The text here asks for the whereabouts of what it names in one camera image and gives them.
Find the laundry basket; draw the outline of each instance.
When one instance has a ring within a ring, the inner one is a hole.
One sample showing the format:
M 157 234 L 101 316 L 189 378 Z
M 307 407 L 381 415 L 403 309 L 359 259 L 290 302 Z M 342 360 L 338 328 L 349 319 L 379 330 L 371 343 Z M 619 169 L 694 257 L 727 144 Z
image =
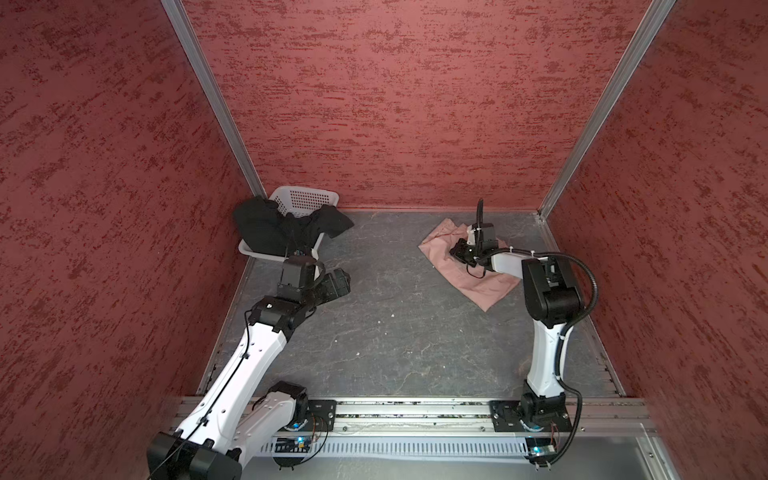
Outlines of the laundry basket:
M 277 202 L 277 210 L 283 215 L 293 214 L 293 216 L 299 218 L 306 217 L 323 205 L 336 206 L 339 203 L 339 194 L 328 190 L 320 190 L 318 188 L 283 186 L 278 187 L 272 192 L 270 200 Z M 320 242 L 323 241 L 324 236 L 325 234 L 321 233 L 317 237 L 315 246 L 312 248 L 312 256 L 315 258 L 317 258 L 317 249 L 320 248 Z M 237 249 L 243 255 L 249 255 L 263 260 L 274 260 L 276 262 L 285 260 L 284 257 L 278 257 L 277 255 L 254 252 L 248 247 L 245 240 L 240 241 L 240 245 L 237 246 Z

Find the black cable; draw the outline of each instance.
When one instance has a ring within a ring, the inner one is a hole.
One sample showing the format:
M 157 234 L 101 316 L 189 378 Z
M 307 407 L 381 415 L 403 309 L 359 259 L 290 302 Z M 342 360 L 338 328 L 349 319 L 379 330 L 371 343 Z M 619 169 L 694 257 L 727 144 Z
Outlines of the black cable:
M 185 439 L 182 441 L 182 443 L 180 443 L 180 444 L 179 444 L 179 446 L 178 446 L 178 447 L 176 447 L 176 448 L 175 448 L 175 449 L 174 449 L 174 450 L 173 450 L 173 451 L 172 451 L 170 454 L 168 454 L 168 455 L 167 455 L 167 456 L 166 456 L 166 457 L 163 459 L 163 461 L 162 461 L 162 462 L 160 462 L 160 464 L 159 464 L 157 467 L 155 467 L 155 468 L 154 468 L 154 470 L 152 470 L 152 472 L 150 472 L 149 476 L 147 477 L 147 480 L 152 480 L 152 475 L 154 475 L 155 473 L 157 473 L 157 470 L 159 470 L 161 466 L 165 465 L 165 462 L 167 462 L 168 460 L 170 460 L 170 459 L 171 459 L 171 457 L 173 457 L 174 455 L 176 455 L 176 454 L 177 454 L 177 453 L 178 453 L 178 452 L 181 450 L 181 447 L 183 447 L 184 445 L 186 445 L 186 444 L 187 444 L 187 442 L 189 441 L 189 439 L 191 439 L 191 438 L 192 438 L 192 435 L 194 435 L 194 434 L 195 434 L 195 432 L 197 431 L 197 429 L 198 429 L 198 428 L 200 428 L 200 427 L 201 427 L 203 424 L 205 424 L 205 423 L 208 421 L 208 420 L 207 420 L 207 419 L 208 419 L 208 415 L 209 415 L 209 414 L 210 414 L 210 413 L 211 413 L 211 412 L 214 410 L 214 405 L 216 405 L 216 401 L 217 401 L 217 400 L 218 400 L 218 399 L 221 397 L 221 394 L 222 394 L 222 393 L 224 392 L 224 390 L 227 388 L 227 385 L 229 385 L 229 384 L 230 384 L 230 380 L 232 379 L 232 377 L 234 377 L 234 376 L 235 376 L 235 373 L 237 372 L 237 369 L 239 369 L 239 368 L 240 368 L 240 365 L 242 365 L 242 364 L 243 364 L 243 360 L 245 360 L 246 358 L 248 358 L 248 348 L 250 347 L 250 329 L 248 328 L 248 326 L 249 326 L 249 325 L 248 325 L 248 313 L 251 313 L 251 312 L 252 312 L 252 310 L 247 310 L 247 311 L 246 311 L 246 312 L 243 314 L 243 316 L 245 317 L 245 332 L 246 332 L 246 336 L 247 336 L 247 342 L 246 342 L 246 344 L 245 344 L 245 352 L 243 352 L 243 355 L 241 355 L 241 356 L 240 356 L 240 361 L 239 361 L 239 362 L 237 363 L 237 365 L 235 366 L 235 370 L 233 370 L 233 371 L 232 371 L 232 374 L 230 375 L 230 378 L 228 378 L 228 379 L 227 379 L 227 381 L 224 383 L 224 386 L 223 386 L 223 387 L 221 387 L 221 390 L 219 390 L 219 394 L 218 394 L 218 395 L 216 395 L 216 398 L 215 398 L 215 399 L 214 399 L 214 400 L 213 400 L 213 401 L 210 403 L 210 405 L 208 406 L 208 411 L 207 411 L 207 412 L 205 412 L 205 415 L 203 415 L 203 417 L 202 417 L 202 418 L 201 418 L 201 419 L 198 421 L 198 423 L 197 423 L 197 426 L 196 426 L 194 429 L 192 429 L 192 433 L 190 433 L 190 434 L 189 434 L 189 435 L 188 435 L 188 436 L 187 436 L 187 437 L 186 437 L 186 438 L 185 438 Z
M 317 449 L 317 450 L 316 450 L 316 451 L 315 451 L 315 452 L 312 454 L 312 456 L 310 456 L 309 458 L 305 458 L 305 459 L 304 459 L 304 460 L 302 460 L 301 462 L 297 463 L 297 464 L 296 464 L 296 466 L 298 466 L 298 465 L 301 465 L 301 464 L 303 464 L 303 463 L 307 463 L 309 460 L 312 460 L 313 458 L 315 458 L 315 455 L 317 455 L 318 453 L 320 453 L 320 452 L 321 452 L 321 451 L 322 451 L 322 450 L 325 448 L 325 446 L 326 446 L 326 442 L 328 441 L 328 432 L 330 432 L 330 427 L 328 426 L 328 422 L 326 422 L 326 420 L 325 420 L 323 417 L 315 417 L 315 415 L 312 415 L 312 417 L 313 417 L 313 418 L 318 418 L 318 419 L 320 419 L 320 422 L 326 426 L 326 437 L 323 439 L 323 444 L 320 446 L 320 448 L 319 448 L 319 449 Z
M 469 273 L 469 276 L 473 276 L 474 278 L 478 278 L 478 279 L 479 279 L 479 278 L 485 278 L 485 271 L 486 271 L 486 270 L 485 270 L 485 268 L 484 268 L 484 269 L 482 269 L 482 276 L 476 276 L 476 275 L 472 275 L 472 274 L 469 272 L 469 264 L 468 264 L 468 263 L 466 264 L 466 266 L 467 266 L 467 273 Z
M 568 450 L 568 447 L 571 446 L 571 443 L 574 440 L 574 437 L 576 435 L 576 431 L 578 430 L 578 424 L 581 420 L 581 409 L 584 406 L 584 398 L 581 395 L 581 392 L 573 388 L 572 386 L 568 385 L 563 381 L 562 379 L 562 371 L 560 370 L 560 363 L 561 358 L 563 354 L 563 347 L 565 345 L 565 339 L 568 336 L 568 333 L 571 331 L 571 329 L 580 321 L 582 321 L 584 318 L 587 317 L 590 313 L 592 313 L 592 310 L 594 310 L 595 305 L 598 303 L 598 297 L 599 297 L 599 291 L 598 291 L 598 280 L 595 278 L 594 273 L 592 273 L 591 270 L 589 270 L 589 267 L 586 263 L 582 262 L 578 258 L 568 255 L 567 253 L 562 252 L 527 252 L 528 255 L 532 255 L 533 257 L 555 257 L 555 258 L 563 258 L 568 260 L 569 262 L 575 263 L 578 265 L 584 273 L 587 274 L 587 277 L 589 277 L 589 281 L 591 284 L 591 298 L 589 300 L 589 304 L 579 313 L 577 313 L 572 319 L 568 320 L 567 323 L 565 323 L 565 326 L 563 327 L 563 330 L 560 332 L 560 338 L 558 340 L 558 346 L 555 350 L 554 354 L 554 377 L 558 380 L 558 384 L 563 388 L 563 390 L 573 393 L 576 395 L 576 416 L 574 417 L 573 426 L 571 428 L 571 431 L 568 433 L 568 437 L 565 439 L 565 444 L 563 444 L 562 448 L 558 449 L 557 454 L 554 456 L 554 458 L 548 462 L 537 462 L 538 465 L 544 466 L 544 465 L 552 465 L 556 463 L 560 458 L 565 455 L 565 452 Z

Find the pink towel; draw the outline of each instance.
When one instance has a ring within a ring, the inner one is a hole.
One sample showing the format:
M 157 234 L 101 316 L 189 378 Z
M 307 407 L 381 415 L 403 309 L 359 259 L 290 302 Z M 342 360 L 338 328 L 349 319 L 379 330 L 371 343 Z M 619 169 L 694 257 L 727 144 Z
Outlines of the pink towel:
M 451 285 L 475 302 L 483 312 L 487 312 L 494 303 L 515 288 L 520 279 L 496 272 L 486 272 L 485 277 L 474 278 L 472 275 L 482 275 L 481 266 L 469 267 L 472 274 L 469 275 L 467 266 L 451 258 L 449 253 L 460 238 L 467 239 L 467 226 L 462 223 L 457 227 L 451 219 L 446 218 L 424 239 L 419 249 Z M 501 241 L 499 246 L 506 247 Z

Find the red textured wall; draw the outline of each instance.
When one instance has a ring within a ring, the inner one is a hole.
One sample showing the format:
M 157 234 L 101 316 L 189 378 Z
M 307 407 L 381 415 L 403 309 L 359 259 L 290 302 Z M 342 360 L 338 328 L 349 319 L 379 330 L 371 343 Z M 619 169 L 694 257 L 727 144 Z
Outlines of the red textured wall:
M 266 189 L 538 208 L 648 0 L 189 0 Z
M 249 191 L 156 0 L 4 2 L 0 71 L 0 478 L 145 478 Z
M 768 478 L 768 4 L 678 0 L 551 215 L 684 478 Z

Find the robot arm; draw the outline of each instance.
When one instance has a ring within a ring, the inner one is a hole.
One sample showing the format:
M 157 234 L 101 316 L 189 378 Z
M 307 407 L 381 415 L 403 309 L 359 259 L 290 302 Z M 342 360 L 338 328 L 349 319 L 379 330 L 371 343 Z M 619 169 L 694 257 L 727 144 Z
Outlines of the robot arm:
M 241 419 L 266 369 L 314 309 L 349 293 L 349 275 L 325 273 L 312 257 L 290 257 L 276 296 L 265 296 L 247 318 L 235 353 L 216 382 L 173 435 L 158 433 L 147 463 L 154 480 L 237 480 L 262 445 L 281 428 L 301 429 L 309 400 L 303 387 L 278 382 Z
M 525 306 L 534 320 L 534 349 L 531 370 L 515 412 L 517 420 L 523 429 L 540 432 L 568 418 L 566 391 L 577 396 L 577 413 L 563 447 L 557 451 L 554 447 L 538 449 L 529 458 L 536 465 L 551 464 L 568 449 L 581 416 L 581 394 L 563 381 L 562 372 L 573 326 L 585 318 L 598 301 L 597 281 L 584 262 L 566 253 L 498 248 L 493 225 L 483 222 L 482 207 L 480 200 L 477 221 L 468 228 L 468 240 L 459 240 L 451 249 L 451 255 L 469 266 L 483 266 L 523 280 Z M 571 263 L 576 263 L 590 278 L 592 293 L 586 306 L 581 300 Z M 494 415 L 503 415 L 508 425 L 513 421 L 506 411 L 494 412 Z

